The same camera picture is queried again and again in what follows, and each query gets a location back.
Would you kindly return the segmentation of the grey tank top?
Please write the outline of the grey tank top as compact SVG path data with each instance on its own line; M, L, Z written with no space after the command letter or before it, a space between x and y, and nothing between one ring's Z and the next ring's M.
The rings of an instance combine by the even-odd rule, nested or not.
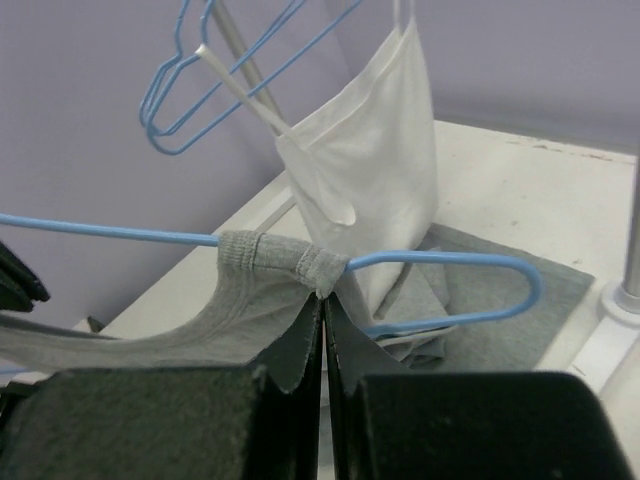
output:
M125 340L9 318L1 356L29 369L154 368L244 364L281 337L307 299L337 293L361 329L445 315L450 295L437 265L402 268L378 307L364 301L348 259L310 242L253 231L222 234L218 282L202 310L154 336Z

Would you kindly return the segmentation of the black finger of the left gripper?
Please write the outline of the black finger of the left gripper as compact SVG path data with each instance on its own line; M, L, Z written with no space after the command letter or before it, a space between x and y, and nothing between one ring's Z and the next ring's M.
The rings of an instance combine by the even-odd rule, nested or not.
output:
M1 243L1 309L31 312L36 302L47 302L50 294L39 277Z

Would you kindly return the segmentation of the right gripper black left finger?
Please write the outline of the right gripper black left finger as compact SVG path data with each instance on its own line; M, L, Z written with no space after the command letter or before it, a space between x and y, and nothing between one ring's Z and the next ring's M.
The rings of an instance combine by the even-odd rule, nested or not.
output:
M5 479L313 479L321 304L245 366L68 370L1 405Z

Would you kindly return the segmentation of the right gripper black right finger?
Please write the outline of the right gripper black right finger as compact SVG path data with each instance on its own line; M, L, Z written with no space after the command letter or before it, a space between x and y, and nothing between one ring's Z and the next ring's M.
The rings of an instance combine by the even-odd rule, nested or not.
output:
M422 373L323 306L340 479L629 479L607 416L559 372Z

